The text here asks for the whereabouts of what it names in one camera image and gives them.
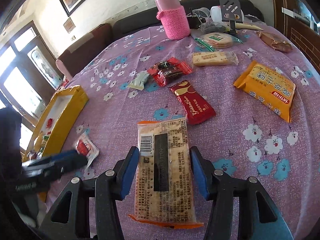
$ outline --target pink object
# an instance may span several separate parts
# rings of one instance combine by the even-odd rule
[[[181,4],[179,0],[155,0],[159,12],[178,9]]]
[[[161,21],[170,40],[179,40],[190,35],[187,16],[182,5],[174,10],[158,12],[157,19]]]

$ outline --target yellow box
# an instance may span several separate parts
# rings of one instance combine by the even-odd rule
[[[27,154],[33,149],[34,141],[41,131],[51,131],[42,157],[60,153],[62,146],[78,115],[89,100],[82,87],[74,86],[56,93],[39,119],[25,152],[23,162],[28,161]],[[51,128],[46,129],[47,119],[52,118]],[[46,193],[39,194],[45,201]]]

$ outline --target red candy wrapper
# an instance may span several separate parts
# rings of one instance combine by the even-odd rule
[[[53,123],[53,119],[52,119],[52,118],[49,118],[49,119],[47,120],[47,126],[46,126],[46,128],[47,128],[47,129],[50,128],[50,127],[52,126],[52,123]]]
[[[192,73],[192,69],[186,62],[171,57],[166,61],[160,61],[154,64],[148,69],[148,73],[160,87],[164,87],[173,80]]]
[[[198,124],[216,115],[215,110],[199,95],[188,80],[170,87],[187,112],[189,124]]]

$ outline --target white candy wrapper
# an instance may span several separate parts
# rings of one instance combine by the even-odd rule
[[[99,149],[90,141],[87,134],[84,132],[75,143],[77,152],[84,155],[88,159],[86,169],[91,165],[92,161],[99,155]]]

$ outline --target brown bread package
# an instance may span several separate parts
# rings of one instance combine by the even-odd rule
[[[280,36],[267,33],[267,32],[258,32],[259,38],[267,44],[269,47],[274,50],[279,50],[281,52],[290,52],[292,50],[292,46],[289,42],[284,41]]]

